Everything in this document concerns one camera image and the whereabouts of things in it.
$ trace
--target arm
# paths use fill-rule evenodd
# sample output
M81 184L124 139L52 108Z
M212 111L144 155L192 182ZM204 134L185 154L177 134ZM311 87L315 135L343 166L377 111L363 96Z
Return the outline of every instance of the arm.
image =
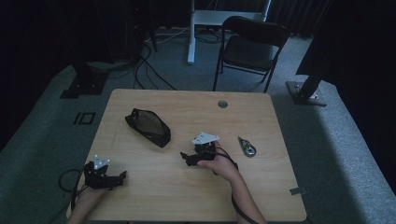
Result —
M108 189L92 189L87 187L79 195L76 206L67 220L67 224L82 224L91 210L99 204Z
M218 142L215 142L215 146L218 153L224 154L224 152L219 149L220 145ZM198 161L198 165L212 169L216 174L230 182L233 198L243 213L258 223L267 223L251 197L244 177L242 177L239 171L228 159L216 156L213 161ZM248 223L238 213L236 213L236 217L238 223Z

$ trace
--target black backdrop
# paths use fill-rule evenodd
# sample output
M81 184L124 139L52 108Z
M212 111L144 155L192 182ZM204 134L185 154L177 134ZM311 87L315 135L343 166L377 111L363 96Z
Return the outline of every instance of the black backdrop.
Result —
M324 80L337 87L393 192L395 12L393 0L334 0L297 71L310 76L324 75ZM322 60L329 60L331 65L325 74L320 74Z

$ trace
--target chair backrest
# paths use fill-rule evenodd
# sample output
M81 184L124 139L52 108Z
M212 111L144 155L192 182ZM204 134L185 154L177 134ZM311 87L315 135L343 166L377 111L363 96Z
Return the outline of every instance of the chair backrest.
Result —
M277 46L282 49L289 38L287 29L279 24L231 16L222 24L222 32L230 30L247 40Z

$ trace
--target person's right hand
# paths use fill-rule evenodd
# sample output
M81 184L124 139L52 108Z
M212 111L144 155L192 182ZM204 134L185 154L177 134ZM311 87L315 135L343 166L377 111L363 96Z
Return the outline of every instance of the person's right hand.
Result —
M226 153L220 149L221 146L218 141L215 141L214 144L216 147L216 152L226 155ZM217 155L213 161L198 161L197 165L212 169L217 175L222 176L224 179L230 182L241 177L239 171L236 169L233 163L227 158L219 155Z

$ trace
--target gray carpet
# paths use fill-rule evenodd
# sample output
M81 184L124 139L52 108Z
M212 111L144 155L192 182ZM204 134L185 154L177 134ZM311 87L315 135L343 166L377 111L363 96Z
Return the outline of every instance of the gray carpet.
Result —
M160 43L148 61L178 90L211 91L219 44L197 42L195 64L188 65L188 42L187 38L172 38ZM298 184L308 191L303 196L306 212L313 223L396 223L395 195L336 88L320 83L326 107L295 105L290 97L285 82L306 79L295 72L309 44L310 40L299 37L289 39L268 91ZM95 65L103 68L107 64ZM102 95L82 95L75 100L60 99L75 76L71 66L51 81L0 154L0 223L49 223L58 212L53 223L66 222L64 207L70 193L58 187L58 177L84 165L111 92L141 89L133 74L113 72ZM263 90L258 83L261 77L238 74L225 70L218 91ZM170 90L152 71L148 70L148 75L159 89ZM138 79L146 89L156 89L145 65L139 68ZM85 113L87 120L76 121L78 113ZM92 113L92 123L86 124ZM63 183L71 188L76 178L75 174L67 175Z

